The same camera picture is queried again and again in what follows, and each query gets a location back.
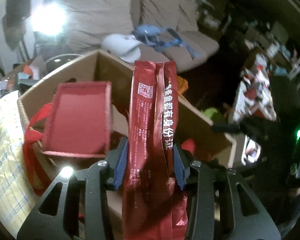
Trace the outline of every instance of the red bag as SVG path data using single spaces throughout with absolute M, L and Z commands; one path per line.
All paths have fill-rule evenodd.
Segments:
M 175 95 L 177 87 L 173 67 L 175 72 L 175 64 L 167 64 L 166 80 L 167 88 L 174 89 L 172 94 Z M 167 140 L 162 133 L 167 132 L 171 138 L 178 121 L 176 95 L 176 101 L 167 101 L 167 106 L 176 102 L 173 107 L 176 115 L 172 116 L 170 127 L 163 126 L 166 111 L 164 69 L 163 63 L 135 63 L 130 99 L 129 155 L 123 182 L 122 220 L 126 240 L 179 240 L 185 237 L 186 198 L 175 185 L 172 150 L 165 154 L 162 144 L 162 138 Z

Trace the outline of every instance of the led light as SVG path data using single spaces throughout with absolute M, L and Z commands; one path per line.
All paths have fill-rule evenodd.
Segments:
M 73 168 L 67 166 L 61 170 L 60 175 L 64 178 L 68 179 L 71 177 L 72 173 L 73 173 Z
M 66 22 L 66 14 L 63 9 L 53 3 L 38 7 L 32 14 L 31 21 L 35 32 L 57 35 L 62 31 Z
M 300 130 L 297 132 L 297 141 L 300 139 Z

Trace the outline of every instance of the couch cushion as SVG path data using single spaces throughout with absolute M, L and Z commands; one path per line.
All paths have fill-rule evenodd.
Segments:
M 141 0 L 141 3 L 143 24 L 176 30 L 179 18 L 179 0 Z
M 165 57 L 162 53 L 156 52 L 153 48 L 148 47 L 146 45 L 139 45 L 141 50 L 141 58 L 143 61 L 152 61 L 155 63 L 158 62 L 167 62 L 170 61 L 167 57 Z
M 207 61 L 208 56 L 203 50 L 200 52 L 197 50 L 196 53 L 199 54 L 199 57 L 192 58 L 188 50 L 183 47 L 170 47 L 163 52 L 168 59 L 176 62 L 177 73 L 188 71 Z
M 209 57 L 214 55 L 219 44 L 200 32 L 179 32 L 179 35 L 198 55 L 192 58 L 191 54 L 184 47 L 170 47 L 165 49 L 163 54 L 170 60 L 174 60 L 177 66 L 177 72 L 185 72 L 205 63 Z
M 213 56 L 219 50 L 218 42 L 201 32 L 179 32 L 179 35 L 194 50 L 196 46 L 203 49 L 208 57 Z
M 66 43 L 75 53 L 99 45 L 111 33 L 130 34 L 131 0 L 48 0 L 66 12 Z
M 133 26 L 136 27 L 140 25 L 141 21 L 141 0 L 131 0 L 131 20 Z
M 193 0 L 180 0 L 178 31 L 198 31 L 197 26 L 198 5 Z

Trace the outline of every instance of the qr code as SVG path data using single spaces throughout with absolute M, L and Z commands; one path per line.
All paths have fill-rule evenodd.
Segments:
M 145 98 L 152 98 L 153 87 L 147 86 L 145 84 L 139 83 L 138 94 Z

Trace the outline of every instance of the screw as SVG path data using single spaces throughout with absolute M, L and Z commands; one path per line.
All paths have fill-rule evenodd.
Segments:
M 201 166 L 201 161 L 193 161 L 193 162 L 192 162 L 192 165 L 193 165 L 194 167 L 200 167 L 200 166 Z
M 230 169 L 228 169 L 228 173 L 229 173 L 230 175 L 236 175 L 236 170 L 233 169 L 233 168 L 230 168 Z
M 107 161 L 105 161 L 105 160 L 101 160 L 101 161 L 98 161 L 98 166 L 100 166 L 100 167 L 104 167 L 104 166 L 106 166 L 108 163 L 107 163 Z

